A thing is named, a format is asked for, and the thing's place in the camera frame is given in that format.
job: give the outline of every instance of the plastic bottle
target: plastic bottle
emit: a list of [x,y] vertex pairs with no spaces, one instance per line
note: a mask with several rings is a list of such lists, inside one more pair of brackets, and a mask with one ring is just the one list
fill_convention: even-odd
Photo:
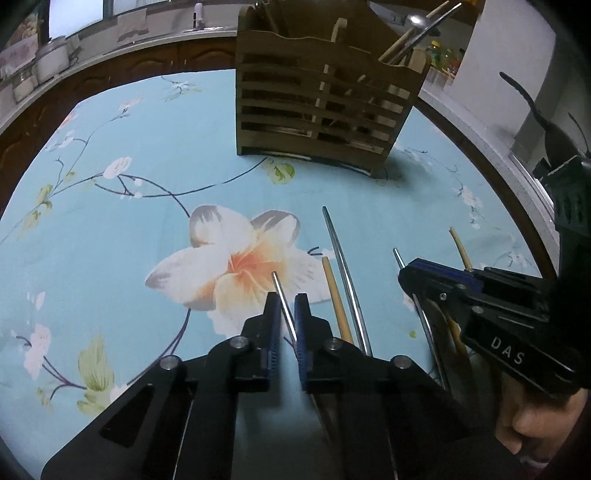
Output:
[[453,50],[448,48],[441,56],[441,69],[444,72],[453,73],[453,65],[456,60]]
[[441,69],[441,44],[437,40],[433,40],[431,45],[427,47],[427,52],[431,55],[431,65],[433,68]]

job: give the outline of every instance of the wooden utensil holder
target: wooden utensil holder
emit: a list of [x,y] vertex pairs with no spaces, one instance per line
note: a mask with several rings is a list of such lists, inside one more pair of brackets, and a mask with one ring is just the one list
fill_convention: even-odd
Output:
[[[376,30],[383,31],[383,22],[377,16],[375,21],[381,23]],[[332,41],[285,38],[263,30],[261,23],[253,7],[241,9],[238,154],[299,155],[370,173],[382,167],[429,71],[426,53],[415,50],[408,65],[382,63],[376,52],[347,45],[343,18],[329,28]],[[393,43],[397,35],[392,33]],[[362,74],[366,79],[358,83]]]

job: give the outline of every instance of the window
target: window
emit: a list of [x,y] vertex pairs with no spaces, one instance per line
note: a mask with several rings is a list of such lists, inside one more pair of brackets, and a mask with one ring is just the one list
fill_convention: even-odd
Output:
[[66,37],[103,20],[103,0],[50,0],[49,36]]
[[157,4],[165,2],[166,0],[112,0],[113,14],[119,15],[134,8],[145,7],[146,5]]

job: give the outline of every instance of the light blue tablecloth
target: light blue tablecloth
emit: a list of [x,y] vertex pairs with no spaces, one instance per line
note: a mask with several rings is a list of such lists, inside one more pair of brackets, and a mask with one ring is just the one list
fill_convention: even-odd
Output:
[[[85,100],[14,192],[0,221],[0,435],[34,477],[159,355],[204,355],[238,333],[262,311],[273,269],[337,333],[318,256],[332,253],[323,205],[381,358],[431,369],[392,247],[462,268],[453,225],[475,267],[538,274],[491,187],[418,111],[389,180],[238,157],[234,79],[155,77]],[[281,354],[280,401],[241,400],[234,477],[328,478],[286,343]]]

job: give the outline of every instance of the metal rod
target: metal rod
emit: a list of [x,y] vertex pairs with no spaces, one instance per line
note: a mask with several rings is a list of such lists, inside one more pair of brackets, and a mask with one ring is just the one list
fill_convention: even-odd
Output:
[[433,23],[429,25],[427,28],[422,30],[422,32],[415,35],[403,48],[400,50],[392,60],[388,63],[390,65],[396,65],[400,60],[402,60],[408,52],[410,52],[414,46],[419,43],[431,30],[433,30],[436,26],[438,26],[441,22],[443,22],[447,17],[453,15],[455,11],[462,6],[462,3],[457,4],[455,7],[452,7],[449,11],[444,13],[439,18],[433,20]]
[[[404,264],[404,260],[402,260],[400,253],[398,253],[398,249],[394,248],[394,249],[392,249],[392,252],[394,253],[394,257],[396,258],[396,262],[398,263],[398,266],[400,267],[400,269],[403,269],[406,265]],[[449,379],[447,377],[447,372],[445,370],[445,367],[443,366],[443,360],[441,359],[439,349],[435,345],[435,340],[433,338],[433,330],[431,328],[431,323],[427,319],[425,312],[421,308],[421,303],[418,301],[418,297],[414,293],[413,293],[413,302],[414,302],[415,307],[417,308],[418,317],[421,320],[421,325],[423,326],[423,331],[425,332],[425,337],[427,337],[427,343],[429,344],[429,350],[431,350],[431,355],[433,356],[433,359],[435,360],[435,365],[436,365],[437,370],[439,372],[439,378],[441,378],[441,386],[443,387],[443,389],[445,391],[451,392],[451,388],[449,385]]]
[[285,319],[287,329],[290,333],[291,344],[295,347],[297,342],[296,323],[294,321],[293,315],[291,314],[290,306],[287,303],[287,298],[285,298],[285,292],[281,287],[281,282],[279,281],[277,272],[273,272],[271,275],[273,277],[275,291],[279,295],[279,300],[281,301],[281,310],[283,310],[283,318]]
[[353,286],[353,280],[351,279],[349,267],[347,267],[347,262],[345,261],[345,256],[343,255],[343,249],[340,247],[339,238],[336,236],[335,227],[333,226],[332,220],[330,219],[328,209],[326,207],[322,207],[322,213],[324,214],[324,220],[326,221],[326,226],[329,230],[330,241],[333,244],[336,262],[339,266],[340,276],[343,280],[343,284],[345,285],[345,293],[347,295],[347,301],[349,303],[351,315],[355,322],[355,331],[357,332],[359,347],[361,348],[361,351],[365,353],[365,355],[373,356],[371,345],[369,344],[368,332],[365,328],[365,321],[363,319],[363,314],[361,313],[361,306],[359,305],[359,299],[357,298],[357,293],[355,291],[355,287]]

